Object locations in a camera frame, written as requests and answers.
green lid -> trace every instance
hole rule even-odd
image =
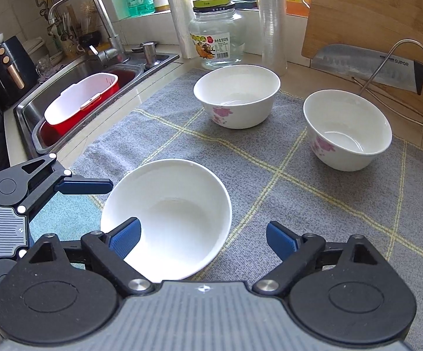
[[[212,6],[227,5],[231,0],[193,0],[194,8],[209,8]]]

cutting board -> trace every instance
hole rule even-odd
[[[388,52],[401,39],[423,44],[423,0],[312,0],[302,55],[313,58],[325,45],[344,43]],[[423,50],[400,46],[398,56],[423,62]],[[423,91],[378,85],[423,112]]]

glass mug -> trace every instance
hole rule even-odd
[[[43,56],[36,63],[36,72],[42,77],[47,74],[52,69],[52,64],[50,63],[49,55]]]

red and white plastic basket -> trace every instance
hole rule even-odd
[[[100,72],[62,91],[46,109],[44,117],[63,136],[87,114],[119,90],[119,77]]]

bowl rim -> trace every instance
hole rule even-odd
[[[196,93],[197,84],[199,84],[199,83],[200,83],[200,81],[201,81],[202,79],[207,78],[207,77],[208,77],[208,75],[213,74],[213,72],[215,72],[215,71],[224,70],[224,69],[227,69],[227,68],[229,68],[229,67],[252,67],[252,68],[263,69],[263,70],[265,70],[265,71],[268,71],[270,74],[273,74],[273,76],[274,76],[274,77],[276,77],[276,79],[278,80],[278,88],[277,88],[277,89],[276,89],[273,93],[271,93],[271,94],[270,94],[270,95],[268,95],[268,96],[265,96],[264,98],[261,98],[261,99],[255,100],[255,101],[250,101],[250,102],[248,102],[248,103],[242,103],[242,104],[214,104],[214,103],[210,103],[209,101],[203,100],[203,99],[201,99],[201,98],[199,98],[199,97],[197,96],[197,93]],[[213,71],[208,72],[208,73],[206,73],[205,75],[203,75],[200,79],[198,79],[198,80],[196,81],[195,85],[193,86],[193,94],[195,95],[195,97],[196,97],[199,101],[201,101],[202,103],[205,103],[205,104],[210,104],[211,106],[224,106],[224,107],[232,107],[232,106],[234,106],[234,107],[236,107],[236,106],[248,106],[248,105],[255,104],[255,103],[259,103],[259,102],[261,102],[261,101],[263,101],[263,100],[269,99],[269,98],[271,98],[272,96],[274,96],[274,95],[275,95],[278,91],[280,91],[280,88],[281,88],[281,79],[280,79],[280,77],[279,77],[278,75],[276,75],[276,74],[275,74],[275,72],[273,72],[273,71],[272,71],[272,70],[270,70],[270,69],[267,69],[266,67],[257,66],[257,65],[255,65],[255,64],[231,64],[231,65],[229,65],[229,66],[224,66],[224,67],[221,67],[221,68],[219,68],[219,69],[213,70]]]
[[[191,272],[187,272],[186,275],[180,275],[176,278],[176,280],[183,280],[184,278],[190,277],[191,275],[197,273],[198,271],[201,271],[203,268],[205,268],[208,264],[210,264],[210,262],[213,261],[213,259],[221,252],[221,249],[223,248],[224,244],[226,243],[226,240],[229,237],[229,233],[231,232],[231,225],[232,225],[232,203],[231,203],[231,198],[229,197],[229,193],[228,190],[226,188],[226,186],[224,185],[224,183],[216,176],[216,174],[214,174],[210,169],[208,169],[206,166],[203,166],[201,164],[199,164],[198,162],[194,162],[191,161],[189,159],[182,159],[182,158],[166,158],[166,159],[158,159],[156,161],[151,161],[148,162],[144,165],[138,166],[136,169],[131,170],[130,172],[128,172],[127,174],[125,174],[123,176],[123,178],[119,181],[119,183],[117,183],[114,186],[114,189],[126,178],[128,178],[133,172],[136,172],[139,169],[144,169],[147,166],[151,167],[151,164],[158,164],[158,163],[167,163],[167,162],[171,162],[174,161],[175,163],[178,164],[192,164],[194,167],[199,167],[200,169],[202,169],[203,171],[207,172],[208,174],[210,174],[215,181],[218,182],[218,185],[220,186],[221,190],[224,191],[225,193],[225,197],[226,197],[226,202],[227,205],[229,207],[229,215],[227,218],[227,223],[225,223],[224,226],[224,233],[225,236],[223,237],[222,241],[217,241],[216,244],[213,246],[213,248],[216,247],[216,251],[212,252],[212,250],[201,260],[201,262],[196,263],[195,265],[193,265],[193,268],[191,268]],[[109,194],[109,197],[107,197],[107,200],[104,204],[104,207],[102,209],[101,212],[101,220],[100,220],[100,227],[102,226],[103,223],[103,215],[105,212],[105,207],[107,206],[107,201],[109,200],[109,198],[111,197],[112,192],[114,192],[114,189],[112,189],[111,193]]]
[[[329,140],[327,137],[325,137],[322,133],[320,133],[317,129],[315,129],[315,127],[311,124],[310,120],[309,120],[309,119],[308,119],[308,117],[307,117],[307,113],[306,113],[306,102],[309,100],[309,98],[310,98],[311,96],[315,95],[315,94],[316,94],[316,93],[318,93],[318,92],[322,92],[322,91],[337,91],[337,92],[348,93],[349,95],[356,97],[356,99],[361,99],[361,101],[364,101],[365,103],[367,103],[367,105],[368,105],[368,106],[370,106],[370,107],[374,108],[374,111],[377,111],[378,113],[380,113],[380,114],[382,115],[382,117],[384,117],[384,119],[386,120],[386,122],[387,122],[387,124],[388,124],[388,130],[389,130],[389,133],[390,133],[390,140],[389,140],[388,144],[387,144],[384,148],[382,148],[381,150],[379,150],[379,151],[377,151],[377,152],[372,152],[372,153],[367,153],[367,152],[357,152],[357,151],[347,149],[347,148],[345,148],[345,147],[343,147],[343,146],[341,146],[341,145],[339,145],[339,144],[334,143],[333,141],[331,141],[331,140]],[[304,112],[304,118],[306,118],[306,122],[307,122],[307,124],[308,124],[308,125],[312,128],[312,130],[313,130],[313,131],[315,131],[315,132],[317,133],[317,135],[318,135],[318,136],[322,137],[322,138],[323,138],[325,141],[327,141],[329,144],[334,145],[334,146],[336,146],[336,147],[338,147],[338,148],[340,148],[340,149],[343,149],[344,151],[346,151],[346,152],[348,152],[348,153],[351,153],[351,154],[356,154],[356,155],[358,155],[358,156],[376,156],[376,155],[378,155],[378,154],[381,154],[381,153],[385,152],[385,151],[389,148],[390,144],[392,143],[392,127],[390,126],[390,122],[389,122],[389,120],[387,120],[387,118],[386,118],[386,116],[384,115],[384,113],[383,113],[383,112],[382,112],[379,108],[377,108],[377,107],[376,107],[376,105],[372,104],[369,100],[367,100],[366,98],[363,98],[362,96],[360,96],[360,95],[358,95],[358,94],[356,94],[356,93],[352,93],[352,92],[349,92],[349,91],[344,91],[344,90],[335,90],[335,89],[328,89],[328,90],[319,90],[319,91],[315,91],[315,92],[311,93],[311,94],[310,94],[310,95],[306,98],[306,100],[304,100],[303,112]]]

